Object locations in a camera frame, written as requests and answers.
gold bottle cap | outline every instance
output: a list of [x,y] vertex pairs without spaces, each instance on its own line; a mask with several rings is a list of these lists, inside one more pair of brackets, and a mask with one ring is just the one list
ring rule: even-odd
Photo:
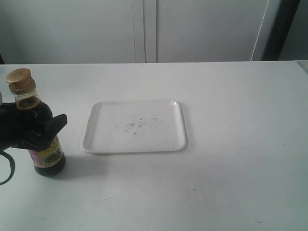
[[12,71],[6,77],[6,82],[9,84],[13,94],[25,94],[35,90],[37,87],[30,70],[26,68]]

soy sauce bottle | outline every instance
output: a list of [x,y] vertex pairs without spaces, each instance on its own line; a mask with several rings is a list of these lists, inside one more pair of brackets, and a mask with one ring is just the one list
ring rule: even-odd
[[[22,68],[11,72],[6,79],[16,106],[21,112],[21,120],[31,125],[35,120],[51,119],[50,107],[41,101],[36,92],[36,84],[29,69]],[[56,136],[51,145],[43,151],[29,150],[34,169],[42,176],[52,177],[64,168],[65,155]]]

dark sauce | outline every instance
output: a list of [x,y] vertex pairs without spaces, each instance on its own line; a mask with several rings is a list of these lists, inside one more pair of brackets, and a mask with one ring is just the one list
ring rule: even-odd
[[[37,96],[18,101],[17,108],[20,109],[22,119],[24,119],[29,125],[31,125],[31,122],[35,120],[52,118],[50,107],[42,102]],[[53,177],[62,171],[65,166],[65,161],[65,155],[63,154],[61,160],[59,160],[55,165],[51,167],[37,167],[34,165],[34,169],[42,176]]]

table surface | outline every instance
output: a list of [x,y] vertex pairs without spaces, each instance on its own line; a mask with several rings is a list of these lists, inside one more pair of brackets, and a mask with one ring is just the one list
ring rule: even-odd
[[[1,65],[30,68],[68,124],[67,162],[38,175],[25,150],[0,186],[2,231],[307,231],[308,75],[296,62]],[[96,156],[81,150],[99,101],[174,99],[188,145],[171,153]],[[9,172],[0,158],[0,180]]]

white tray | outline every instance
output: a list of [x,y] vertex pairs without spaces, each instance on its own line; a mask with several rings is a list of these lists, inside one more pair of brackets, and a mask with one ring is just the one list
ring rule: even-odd
[[173,100],[96,103],[82,140],[87,153],[176,151],[185,145],[182,110]]

